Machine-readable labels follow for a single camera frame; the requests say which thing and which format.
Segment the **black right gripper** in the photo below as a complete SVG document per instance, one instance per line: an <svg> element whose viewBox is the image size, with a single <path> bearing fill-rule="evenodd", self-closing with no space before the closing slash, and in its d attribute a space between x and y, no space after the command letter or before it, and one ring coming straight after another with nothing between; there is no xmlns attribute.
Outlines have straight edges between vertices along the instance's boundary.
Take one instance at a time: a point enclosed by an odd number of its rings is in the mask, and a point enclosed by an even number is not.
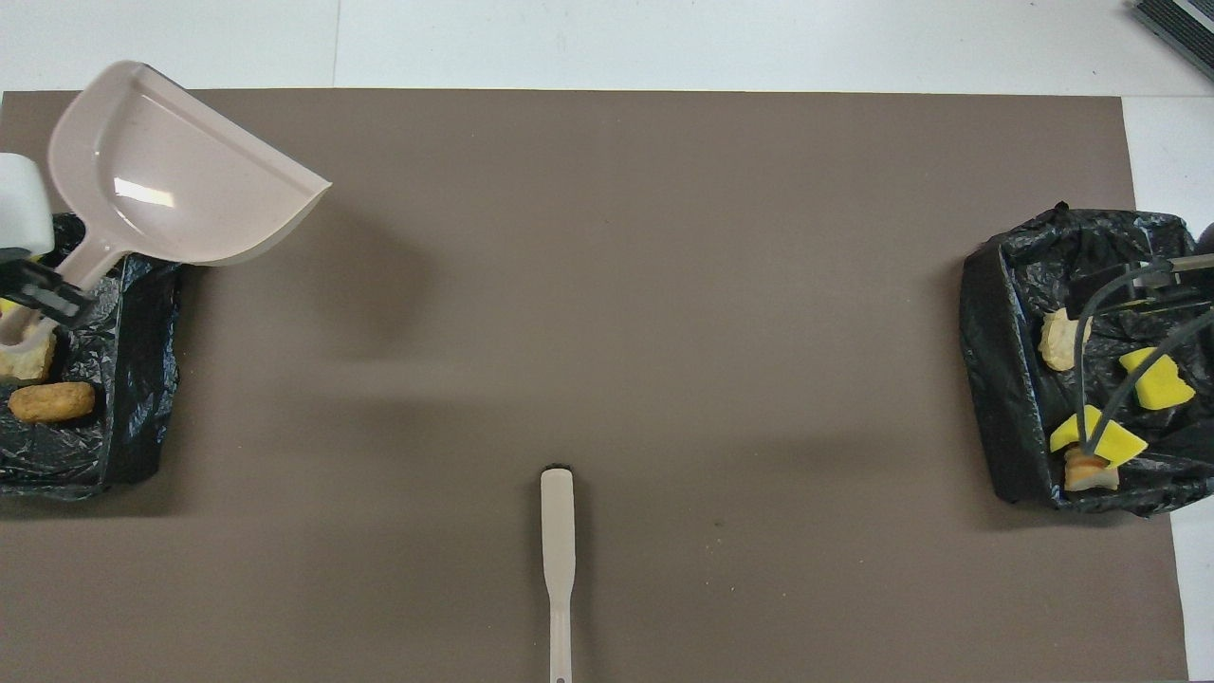
<svg viewBox="0 0 1214 683"><path fill-rule="evenodd" d="M1212 302L1213 255L1199 254L1117 264L1076 278L1070 281L1065 311L1076 321L1083 315L1155 314Z"/></svg>

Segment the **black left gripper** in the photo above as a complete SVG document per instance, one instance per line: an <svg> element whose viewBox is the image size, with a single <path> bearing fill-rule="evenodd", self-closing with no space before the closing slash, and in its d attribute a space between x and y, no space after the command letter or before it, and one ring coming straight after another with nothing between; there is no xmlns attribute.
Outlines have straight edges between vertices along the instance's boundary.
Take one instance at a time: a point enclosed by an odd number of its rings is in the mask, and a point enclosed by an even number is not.
<svg viewBox="0 0 1214 683"><path fill-rule="evenodd" d="M96 300L64 278L30 258L25 249L1 249L1 298L15 304L36 306L52 320L81 320Z"/></svg>

